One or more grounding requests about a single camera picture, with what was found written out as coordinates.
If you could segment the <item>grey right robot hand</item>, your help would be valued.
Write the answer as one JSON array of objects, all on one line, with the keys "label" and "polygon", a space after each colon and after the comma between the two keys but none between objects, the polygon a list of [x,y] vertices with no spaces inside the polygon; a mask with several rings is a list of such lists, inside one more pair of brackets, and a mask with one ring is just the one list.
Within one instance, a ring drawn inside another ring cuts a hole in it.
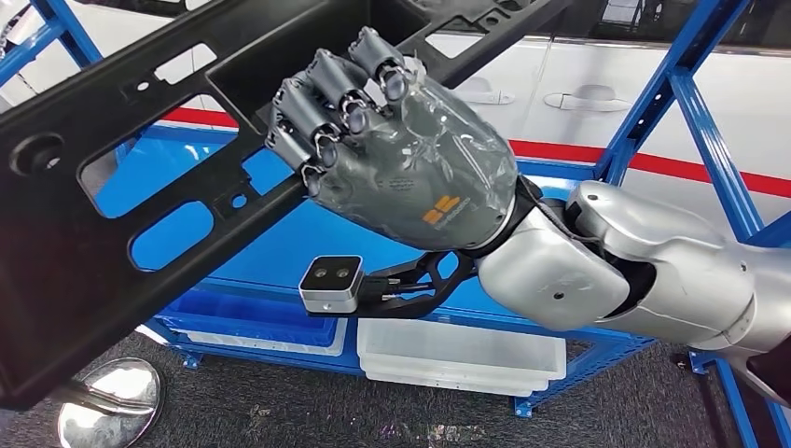
[{"label": "grey right robot hand", "polygon": [[421,250],[480,248],[516,207],[507,141],[369,27],[282,81],[267,144],[314,202]]}]

